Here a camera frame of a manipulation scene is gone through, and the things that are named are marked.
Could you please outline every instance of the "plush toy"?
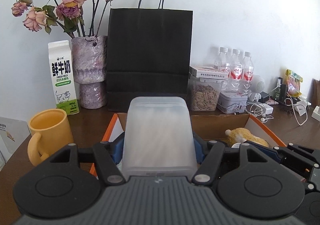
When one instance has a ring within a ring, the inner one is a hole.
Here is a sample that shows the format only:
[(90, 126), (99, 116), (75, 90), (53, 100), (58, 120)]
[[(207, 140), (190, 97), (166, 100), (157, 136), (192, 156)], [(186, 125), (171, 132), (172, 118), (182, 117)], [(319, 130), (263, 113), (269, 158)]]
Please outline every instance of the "plush toy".
[(250, 140), (262, 146), (268, 147), (268, 142), (262, 138), (258, 138), (251, 134), (246, 128), (236, 128), (234, 130), (227, 129), (225, 134), (228, 136), (228, 146), (231, 147), (235, 143), (243, 143)]

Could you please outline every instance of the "yellow mug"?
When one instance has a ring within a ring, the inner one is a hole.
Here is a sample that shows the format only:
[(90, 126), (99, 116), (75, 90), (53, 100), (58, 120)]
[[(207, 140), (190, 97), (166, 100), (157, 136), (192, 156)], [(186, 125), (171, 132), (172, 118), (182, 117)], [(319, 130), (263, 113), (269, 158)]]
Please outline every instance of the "yellow mug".
[(73, 143), (68, 117), (64, 110), (50, 109), (39, 112), (30, 119), (28, 125), (32, 134), (28, 144), (28, 157), (34, 166), (65, 145)]

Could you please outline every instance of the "orange box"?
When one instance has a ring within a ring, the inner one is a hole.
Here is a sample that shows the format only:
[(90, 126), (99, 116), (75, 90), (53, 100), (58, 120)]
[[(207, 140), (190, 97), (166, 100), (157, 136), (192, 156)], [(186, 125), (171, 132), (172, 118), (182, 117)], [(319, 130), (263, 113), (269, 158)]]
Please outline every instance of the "orange box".
[[(270, 147), (285, 147), (286, 144), (281, 141), (270, 129), (268, 129), (260, 120), (249, 114), (222, 114), (214, 113), (191, 115), (192, 130), (203, 140), (225, 139), (225, 131), (236, 128), (246, 128), (253, 135), (266, 140)], [(125, 131), (127, 122), (127, 113), (116, 113), (113, 115), (102, 141), (114, 141), (122, 132)], [(90, 173), (97, 176), (92, 164)]]

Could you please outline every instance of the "green label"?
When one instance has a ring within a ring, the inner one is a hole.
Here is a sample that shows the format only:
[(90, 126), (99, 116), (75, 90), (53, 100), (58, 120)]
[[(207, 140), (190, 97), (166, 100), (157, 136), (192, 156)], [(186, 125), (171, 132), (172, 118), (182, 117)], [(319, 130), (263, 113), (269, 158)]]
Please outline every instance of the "green label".
[(71, 81), (65, 81), (65, 82), (60, 82), (60, 83), (56, 83), (56, 86), (59, 87), (59, 86), (64, 86), (64, 85), (67, 85), (67, 84), (70, 84)]
[(57, 108), (64, 110), (67, 113), (67, 115), (71, 115), (79, 112), (77, 99), (57, 104)]

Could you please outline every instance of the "flower vase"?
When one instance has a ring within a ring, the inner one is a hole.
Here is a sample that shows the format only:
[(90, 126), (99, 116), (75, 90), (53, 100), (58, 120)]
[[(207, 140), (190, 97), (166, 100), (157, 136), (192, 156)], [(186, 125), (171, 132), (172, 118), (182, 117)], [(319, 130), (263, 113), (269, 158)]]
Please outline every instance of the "flower vase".
[(78, 37), (71, 43), (73, 76), (80, 84), (80, 105), (98, 109), (107, 102), (103, 84), (107, 37)]

